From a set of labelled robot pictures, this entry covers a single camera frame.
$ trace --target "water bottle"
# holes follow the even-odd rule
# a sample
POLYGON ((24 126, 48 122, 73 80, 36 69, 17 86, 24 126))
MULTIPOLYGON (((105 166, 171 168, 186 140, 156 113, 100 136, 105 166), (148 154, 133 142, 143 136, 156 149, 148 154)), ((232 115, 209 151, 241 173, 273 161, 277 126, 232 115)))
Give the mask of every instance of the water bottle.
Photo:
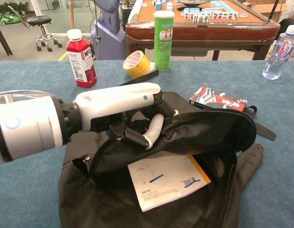
POLYGON ((290 25, 285 33, 280 34, 263 70, 263 76, 270 80, 278 79, 293 50, 294 25, 290 25))

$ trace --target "floor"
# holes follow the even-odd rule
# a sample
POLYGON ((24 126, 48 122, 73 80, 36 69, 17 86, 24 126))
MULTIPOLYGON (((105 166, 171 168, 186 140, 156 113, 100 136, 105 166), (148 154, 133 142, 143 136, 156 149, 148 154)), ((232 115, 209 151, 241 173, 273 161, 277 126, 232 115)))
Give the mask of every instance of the floor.
MULTIPOLYGON (((66 52, 67 37, 58 37, 59 42, 63 45, 59 48, 53 42, 49 42, 50 47, 53 48, 52 52, 48 52, 46 48, 38 52, 35 44, 35 37, 41 34, 39 27, 25 28, 22 24, 0 25, 0 29, 13 52, 13 56, 7 56, 1 43, 0 43, 0 61, 4 60, 33 60, 33 61, 50 61, 58 60, 66 52)), ((171 57, 171 60, 211 60, 213 51, 209 51, 205 57, 171 57)), ((154 59, 153 50, 146 50, 146 56, 150 61, 154 59)), ((241 51, 221 51, 219 60, 251 60, 253 53, 245 50, 241 51)))

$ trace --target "pringles can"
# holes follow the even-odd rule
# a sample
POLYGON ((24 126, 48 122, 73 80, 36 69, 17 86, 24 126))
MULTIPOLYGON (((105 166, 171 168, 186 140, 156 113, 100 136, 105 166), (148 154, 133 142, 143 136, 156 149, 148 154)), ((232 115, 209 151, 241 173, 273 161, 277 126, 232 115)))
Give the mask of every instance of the pringles can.
POLYGON ((170 68, 174 15, 172 11, 163 10, 154 13, 154 62, 155 68, 158 70, 170 68))

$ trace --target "can lid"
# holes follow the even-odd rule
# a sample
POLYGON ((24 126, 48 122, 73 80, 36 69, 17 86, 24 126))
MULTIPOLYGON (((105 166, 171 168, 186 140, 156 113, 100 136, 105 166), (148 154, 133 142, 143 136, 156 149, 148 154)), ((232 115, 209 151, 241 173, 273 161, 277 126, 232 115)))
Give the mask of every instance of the can lid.
POLYGON ((165 10, 156 11, 154 13, 154 16, 156 18, 173 18, 174 15, 175 15, 174 12, 172 12, 172 11, 165 11, 165 10))
POLYGON ((81 40, 82 34, 80 29, 70 29, 67 32, 67 37, 69 37, 70 40, 81 40))
POLYGON ((288 26, 286 32, 294 35, 294 25, 288 26))

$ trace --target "red juice bottle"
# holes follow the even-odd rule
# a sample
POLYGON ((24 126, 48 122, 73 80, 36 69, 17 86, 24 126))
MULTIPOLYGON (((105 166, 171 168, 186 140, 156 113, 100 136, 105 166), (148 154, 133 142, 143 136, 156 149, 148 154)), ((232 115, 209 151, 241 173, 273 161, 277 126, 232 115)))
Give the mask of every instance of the red juice bottle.
POLYGON ((69 30, 67 36, 70 40, 66 50, 76 83, 80 87, 90 88, 97 82, 90 45, 82 39, 79 29, 69 30))

